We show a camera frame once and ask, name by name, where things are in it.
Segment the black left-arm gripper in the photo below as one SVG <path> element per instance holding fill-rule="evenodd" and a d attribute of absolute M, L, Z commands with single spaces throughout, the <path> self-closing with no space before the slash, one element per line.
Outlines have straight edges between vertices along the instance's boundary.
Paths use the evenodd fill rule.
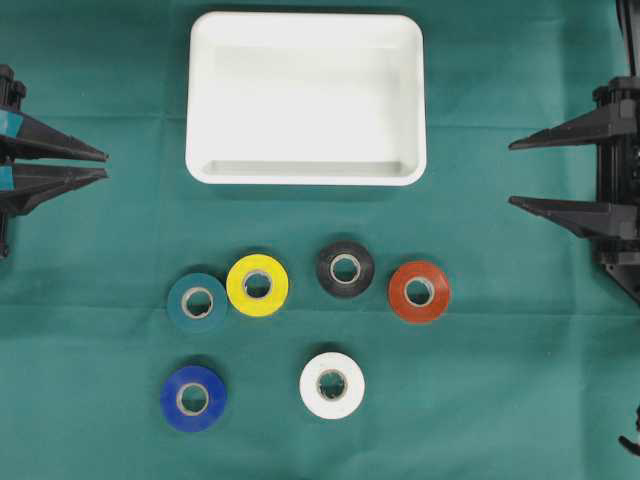
<path fill-rule="evenodd" d="M 1 65 L 1 211 L 27 215 L 43 202 L 107 178 L 105 169 L 13 167 L 20 159 L 106 161 L 108 155 L 20 111 L 25 85 Z"/>

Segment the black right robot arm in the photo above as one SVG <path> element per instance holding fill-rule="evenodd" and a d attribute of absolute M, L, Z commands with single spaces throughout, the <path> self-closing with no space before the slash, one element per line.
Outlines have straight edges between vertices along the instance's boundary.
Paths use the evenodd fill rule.
<path fill-rule="evenodd" d="M 593 91 L 596 108 L 509 145 L 511 150 L 596 146 L 596 199 L 569 201 L 512 196 L 509 203 L 592 244 L 593 258 L 639 300 L 639 3 L 616 3 L 630 74 Z"/>

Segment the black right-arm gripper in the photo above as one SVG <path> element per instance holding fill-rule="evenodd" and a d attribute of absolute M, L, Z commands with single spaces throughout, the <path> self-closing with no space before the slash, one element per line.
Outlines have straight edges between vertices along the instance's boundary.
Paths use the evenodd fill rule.
<path fill-rule="evenodd" d="M 639 298 L 639 133 L 634 110 L 593 110 L 509 145 L 510 150 L 597 144 L 596 199 L 511 196 L 508 202 L 579 238 L 600 239 L 594 258 L 633 299 Z"/>

